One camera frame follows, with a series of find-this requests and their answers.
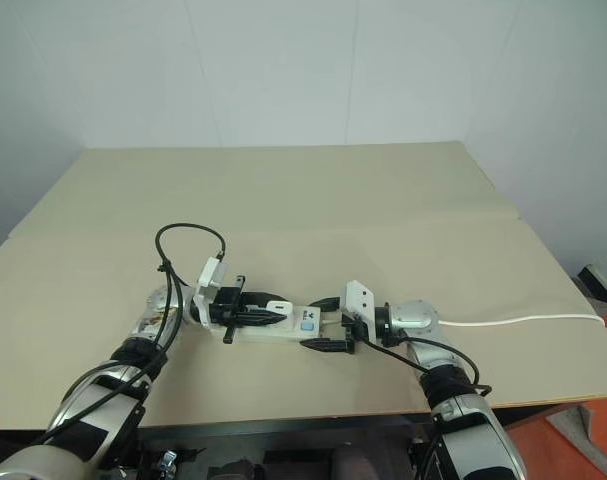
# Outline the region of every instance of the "white cable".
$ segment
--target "white cable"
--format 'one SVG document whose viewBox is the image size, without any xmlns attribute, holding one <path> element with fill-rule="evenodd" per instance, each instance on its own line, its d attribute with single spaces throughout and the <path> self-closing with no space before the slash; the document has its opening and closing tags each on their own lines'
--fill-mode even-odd
<svg viewBox="0 0 607 480">
<path fill-rule="evenodd" d="M 588 320 L 596 320 L 601 325 L 605 326 L 605 321 L 598 315 L 590 315 L 587 313 L 560 313 L 553 315 L 528 315 L 526 317 L 508 318 L 506 320 L 495 320 L 490 322 L 446 322 L 439 321 L 441 325 L 449 325 L 451 327 L 489 327 L 491 325 L 507 325 L 509 323 L 525 322 L 527 320 L 552 320 L 555 318 L 586 318 Z"/>
</svg>

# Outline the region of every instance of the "white power strip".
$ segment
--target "white power strip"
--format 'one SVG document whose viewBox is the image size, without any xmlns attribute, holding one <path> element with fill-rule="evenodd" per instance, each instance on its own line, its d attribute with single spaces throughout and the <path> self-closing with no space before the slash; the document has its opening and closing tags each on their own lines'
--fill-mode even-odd
<svg viewBox="0 0 607 480">
<path fill-rule="evenodd" d="M 319 336 L 321 309 L 318 307 L 296 307 L 290 302 L 272 301 L 261 310 L 287 315 L 287 318 L 264 327 L 237 328 L 234 333 L 235 341 L 289 343 Z M 227 328 L 211 324 L 209 330 L 213 336 L 223 338 Z"/>
</svg>

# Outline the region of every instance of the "robotic arm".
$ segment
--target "robotic arm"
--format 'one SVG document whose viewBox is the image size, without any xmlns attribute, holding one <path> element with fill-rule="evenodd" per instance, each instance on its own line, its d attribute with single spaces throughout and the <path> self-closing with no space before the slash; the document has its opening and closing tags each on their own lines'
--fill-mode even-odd
<svg viewBox="0 0 607 480">
<path fill-rule="evenodd" d="M 437 432 L 417 478 L 525 480 L 517 450 L 485 398 L 476 393 L 478 378 L 469 381 L 460 363 L 462 354 L 449 345 L 431 305 L 417 300 L 375 307 L 372 292 L 352 281 L 337 305 L 346 339 L 319 338 L 320 312 L 329 309 L 333 298 L 295 307 L 276 295 L 242 292 L 243 276 L 234 286 L 222 287 L 222 254 L 207 261 L 196 288 L 185 286 L 160 248 L 160 234 L 168 227 L 157 234 L 167 286 L 150 295 L 145 312 L 110 360 L 70 388 L 45 434 L 0 464 L 0 478 L 84 480 L 96 469 L 120 465 L 134 443 L 152 383 L 171 354 L 181 324 L 188 322 L 207 328 L 224 343 L 232 343 L 237 330 L 244 332 L 244 339 L 294 340 L 325 352 L 353 353 L 358 341 L 387 352 L 376 345 L 377 338 L 385 347 L 406 342 L 408 363 L 420 371 Z"/>
</svg>

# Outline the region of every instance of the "table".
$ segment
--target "table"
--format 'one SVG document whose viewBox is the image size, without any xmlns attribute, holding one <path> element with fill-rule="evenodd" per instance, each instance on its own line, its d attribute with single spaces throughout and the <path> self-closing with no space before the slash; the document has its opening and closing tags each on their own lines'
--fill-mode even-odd
<svg viewBox="0 0 607 480">
<path fill-rule="evenodd" d="M 163 283 L 153 236 L 175 221 L 225 235 L 228 279 L 299 304 L 358 279 L 377 304 L 422 298 L 450 321 L 593 313 L 458 142 L 88 150 L 0 248 L 0 429 L 43 428 L 118 347 Z M 188 281 L 216 248 L 201 232 L 166 239 Z M 607 396 L 596 321 L 444 330 L 494 386 L 493 406 Z M 184 329 L 146 406 L 143 426 L 427 410 L 413 372 L 364 345 L 223 345 L 199 327 Z"/>
</svg>

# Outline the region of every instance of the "white wall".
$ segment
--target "white wall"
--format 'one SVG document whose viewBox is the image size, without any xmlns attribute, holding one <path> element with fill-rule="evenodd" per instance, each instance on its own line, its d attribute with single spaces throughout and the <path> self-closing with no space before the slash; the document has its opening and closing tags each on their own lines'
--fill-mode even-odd
<svg viewBox="0 0 607 480">
<path fill-rule="evenodd" d="M 607 271 L 607 0 L 0 0 L 0 243 L 84 147 L 452 139 Z"/>
</svg>

